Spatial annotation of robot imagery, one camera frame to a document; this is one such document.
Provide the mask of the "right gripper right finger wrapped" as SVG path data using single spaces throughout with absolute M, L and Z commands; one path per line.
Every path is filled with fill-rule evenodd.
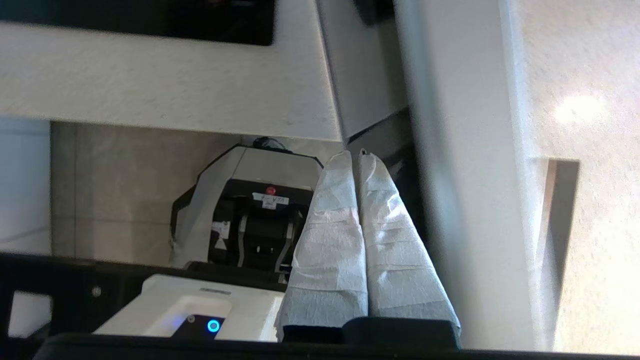
M 359 154 L 358 191 L 370 316 L 457 324 L 393 178 L 373 153 Z

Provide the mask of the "right gripper left finger wrapped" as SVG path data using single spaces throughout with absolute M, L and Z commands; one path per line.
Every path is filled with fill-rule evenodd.
M 292 256 L 275 321 L 279 342 L 290 326 L 341 328 L 369 312 L 366 251 L 349 151 L 322 169 Z

